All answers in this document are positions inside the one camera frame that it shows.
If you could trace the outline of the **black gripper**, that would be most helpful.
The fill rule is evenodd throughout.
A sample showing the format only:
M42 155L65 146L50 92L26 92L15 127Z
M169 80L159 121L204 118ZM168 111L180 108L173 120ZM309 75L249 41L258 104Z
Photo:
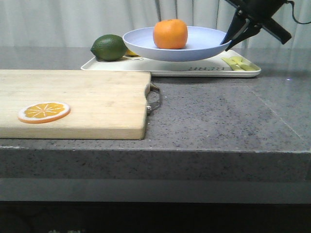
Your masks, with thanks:
M225 50L257 35L264 29L282 44L291 39L291 34L279 25L272 16L283 6L285 0L229 0L229 4L236 8L229 29L221 42L230 42Z

